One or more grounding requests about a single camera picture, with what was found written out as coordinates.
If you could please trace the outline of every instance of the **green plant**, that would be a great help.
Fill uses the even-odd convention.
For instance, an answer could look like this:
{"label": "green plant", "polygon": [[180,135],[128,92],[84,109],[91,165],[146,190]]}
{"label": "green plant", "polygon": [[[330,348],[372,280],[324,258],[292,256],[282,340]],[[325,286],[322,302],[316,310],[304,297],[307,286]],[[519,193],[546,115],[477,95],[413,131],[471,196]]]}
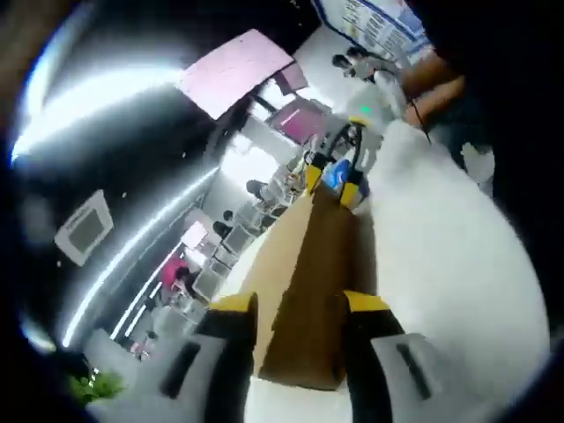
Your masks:
{"label": "green plant", "polygon": [[95,380],[70,376],[70,391],[82,405],[100,398],[113,398],[123,389],[122,378],[115,373],[98,373]]}

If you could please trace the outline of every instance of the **ceiling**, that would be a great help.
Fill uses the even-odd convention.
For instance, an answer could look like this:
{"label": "ceiling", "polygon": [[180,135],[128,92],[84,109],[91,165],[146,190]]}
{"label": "ceiling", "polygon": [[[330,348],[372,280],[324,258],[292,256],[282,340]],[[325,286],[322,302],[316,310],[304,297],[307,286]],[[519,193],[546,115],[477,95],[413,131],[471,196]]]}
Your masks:
{"label": "ceiling", "polygon": [[[33,273],[21,288],[32,314],[51,332],[58,330],[61,316],[67,319],[74,312],[80,296],[144,222],[217,165],[249,106],[242,99],[214,122],[172,85],[135,88],[122,98],[119,93],[146,72],[185,69],[251,28],[292,54],[319,25],[308,1],[239,0],[236,5],[226,0],[93,3],[79,9],[74,22],[71,17],[38,62],[36,71],[40,63],[49,64],[48,78],[32,114],[27,115],[26,99],[22,101],[21,122],[22,128],[35,122],[41,141],[23,150],[13,167],[20,215],[27,223],[22,263],[33,263]],[[83,90],[73,102],[60,100],[92,81],[94,89]],[[96,101],[103,107],[94,108]],[[64,107],[57,109],[57,104]],[[84,108],[90,108],[88,113],[80,114]],[[210,142],[214,151],[204,160]],[[155,233],[170,230],[176,215],[205,194],[211,180],[183,198]],[[52,235],[97,189],[104,190],[115,228],[86,264],[77,267],[56,248]],[[31,226],[44,222],[40,235],[37,228],[30,232],[30,220]],[[131,293],[156,267],[153,262],[168,252],[167,245],[155,243],[139,260],[149,238],[139,241],[105,282],[127,288],[114,293],[128,293],[109,301],[110,315],[117,313],[110,308],[127,307]]]}

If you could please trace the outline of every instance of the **wall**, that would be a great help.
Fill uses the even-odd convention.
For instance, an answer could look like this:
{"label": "wall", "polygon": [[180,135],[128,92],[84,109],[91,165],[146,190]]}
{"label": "wall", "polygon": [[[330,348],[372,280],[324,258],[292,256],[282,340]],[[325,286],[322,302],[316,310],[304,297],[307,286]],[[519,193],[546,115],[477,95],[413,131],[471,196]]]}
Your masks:
{"label": "wall", "polygon": [[254,145],[272,156],[278,163],[287,163],[296,153],[298,146],[286,140],[282,134],[269,128],[254,116],[250,116],[241,129],[241,134],[250,139]]}
{"label": "wall", "polygon": [[229,180],[221,171],[211,184],[202,211],[212,220],[223,220],[225,210],[235,211],[252,197]]}
{"label": "wall", "polygon": [[334,55],[343,55],[351,43],[326,26],[318,28],[293,55],[309,84],[338,107],[362,89],[364,83],[343,77],[331,64]]}

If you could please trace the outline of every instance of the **banner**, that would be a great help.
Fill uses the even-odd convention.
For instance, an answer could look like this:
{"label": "banner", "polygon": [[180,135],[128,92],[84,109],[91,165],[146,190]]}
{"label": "banner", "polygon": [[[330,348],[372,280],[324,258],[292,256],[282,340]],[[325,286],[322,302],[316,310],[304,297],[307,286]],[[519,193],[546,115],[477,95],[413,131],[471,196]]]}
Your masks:
{"label": "banner", "polygon": [[314,0],[325,25],[375,53],[411,62],[430,49],[421,21],[404,0]]}

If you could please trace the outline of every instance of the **yellow tape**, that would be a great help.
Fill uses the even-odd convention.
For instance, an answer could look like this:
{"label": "yellow tape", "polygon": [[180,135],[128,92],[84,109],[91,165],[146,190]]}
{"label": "yellow tape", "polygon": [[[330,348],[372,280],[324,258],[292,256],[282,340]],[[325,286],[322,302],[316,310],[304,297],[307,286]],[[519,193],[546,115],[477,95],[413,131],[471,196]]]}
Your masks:
{"label": "yellow tape", "polygon": [[368,295],[366,293],[356,293],[354,291],[345,291],[346,298],[349,301],[349,308],[355,311],[380,311],[389,310],[390,307],[380,297]]}
{"label": "yellow tape", "polygon": [[311,195],[314,192],[315,186],[319,179],[321,178],[322,169],[309,165],[306,167],[306,189],[308,194]]}
{"label": "yellow tape", "polygon": [[354,183],[346,182],[345,187],[343,188],[343,195],[341,196],[341,204],[346,207],[349,207],[353,203],[353,200],[358,192],[359,192],[358,185],[355,185]]}
{"label": "yellow tape", "polygon": [[237,293],[223,297],[216,302],[211,302],[210,310],[239,311],[245,313],[249,311],[249,305],[253,295],[254,293]]}

